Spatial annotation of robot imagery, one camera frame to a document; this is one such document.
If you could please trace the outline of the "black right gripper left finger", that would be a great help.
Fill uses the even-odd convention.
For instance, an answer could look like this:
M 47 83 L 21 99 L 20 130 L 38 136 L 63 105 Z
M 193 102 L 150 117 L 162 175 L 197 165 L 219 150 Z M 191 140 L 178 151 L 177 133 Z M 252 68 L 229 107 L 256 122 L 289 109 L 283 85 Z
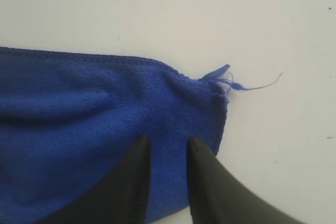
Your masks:
M 45 223 L 144 223 L 150 189 L 150 140 L 139 137 L 116 166 Z

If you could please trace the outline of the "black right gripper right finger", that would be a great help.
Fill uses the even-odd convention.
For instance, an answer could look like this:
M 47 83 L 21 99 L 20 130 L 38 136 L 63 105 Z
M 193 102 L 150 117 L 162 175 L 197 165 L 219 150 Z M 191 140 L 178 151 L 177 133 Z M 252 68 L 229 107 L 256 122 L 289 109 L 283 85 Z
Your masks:
M 335 223 L 335 162 L 276 158 L 236 177 L 193 136 L 187 189 L 194 223 Z

